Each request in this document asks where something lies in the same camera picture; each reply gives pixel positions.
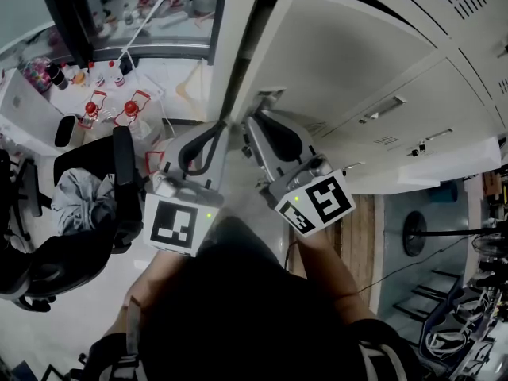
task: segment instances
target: person's right arm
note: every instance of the person's right arm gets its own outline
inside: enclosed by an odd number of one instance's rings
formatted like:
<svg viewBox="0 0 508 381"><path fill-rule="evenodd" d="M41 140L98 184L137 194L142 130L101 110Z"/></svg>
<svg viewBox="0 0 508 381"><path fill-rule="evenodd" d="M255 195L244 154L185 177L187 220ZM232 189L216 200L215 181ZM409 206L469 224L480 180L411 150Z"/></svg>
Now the person's right arm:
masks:
<svg viewBox="0 0 508 381"><path fill-rule="evenodd" d="M300 237L298 248L307 279L316 283L332 298L333 305L346 325L375 318L362 301L355 280L329 243L324 230L307 238Z"/></svg>

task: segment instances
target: fan base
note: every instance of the fan base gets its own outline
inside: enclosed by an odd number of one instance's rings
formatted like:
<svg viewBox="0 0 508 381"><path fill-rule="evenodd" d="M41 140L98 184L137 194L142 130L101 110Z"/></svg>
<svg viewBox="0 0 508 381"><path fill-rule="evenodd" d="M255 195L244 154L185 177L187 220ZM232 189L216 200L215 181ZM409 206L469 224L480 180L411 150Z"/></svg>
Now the fan base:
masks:
<svg viewBox="0 0 508 381"><path fill-rule="evenodd" d="M402 243L404 251L410 257L418 256L425 247L425 237L415 236L416 232L427 231L427 222L423 214L413 211L407 215L402 231Z"/></svg>

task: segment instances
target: white wall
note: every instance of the white wall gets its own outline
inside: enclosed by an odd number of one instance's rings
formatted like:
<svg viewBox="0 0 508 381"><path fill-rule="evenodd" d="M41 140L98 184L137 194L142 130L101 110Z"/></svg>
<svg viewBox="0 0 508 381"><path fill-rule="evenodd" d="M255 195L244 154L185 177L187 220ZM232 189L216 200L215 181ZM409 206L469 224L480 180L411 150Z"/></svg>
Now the white wall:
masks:
<svg viewBox="0 0 508 381"><path fill-rule="evenodd" d="M44 0L0 0L0 53L53 25Z"/></svg>

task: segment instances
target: black stand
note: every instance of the black stand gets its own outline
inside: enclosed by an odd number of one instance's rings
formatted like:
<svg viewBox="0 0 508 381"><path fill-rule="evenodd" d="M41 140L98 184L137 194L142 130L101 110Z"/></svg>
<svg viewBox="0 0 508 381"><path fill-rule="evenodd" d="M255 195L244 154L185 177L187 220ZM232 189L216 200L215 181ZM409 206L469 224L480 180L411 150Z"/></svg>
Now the black stand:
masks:
<svg viewBox="0 0 508 381"><path fill-rule="evenodd" d="M404 221L404 229L402 231L402 243L404 250L408 256L417 256L425 247L426 237L440 237L440 236L472 236L475 234L495 234L501 233L505 230L504 225L498 227L475 230L453 230L446 232L428 232L427 223L423 214L413 211L407 215Z"/></svg>

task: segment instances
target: open cabinet door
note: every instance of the open cabinet door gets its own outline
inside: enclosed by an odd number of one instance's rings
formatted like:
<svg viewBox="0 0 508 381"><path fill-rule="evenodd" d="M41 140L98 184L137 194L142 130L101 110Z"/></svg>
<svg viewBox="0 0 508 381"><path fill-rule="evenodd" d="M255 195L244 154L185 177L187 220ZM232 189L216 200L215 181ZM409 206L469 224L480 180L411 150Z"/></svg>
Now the open cabinet door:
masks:
<svg viewBox="0 0 508 381"><path fill-rule="evenodd" d="M317 133L362 111L362 102L432 51L408 24L357 0L278 0L231 118L241 122L259 90L282 87L274 110Z"/></svg>

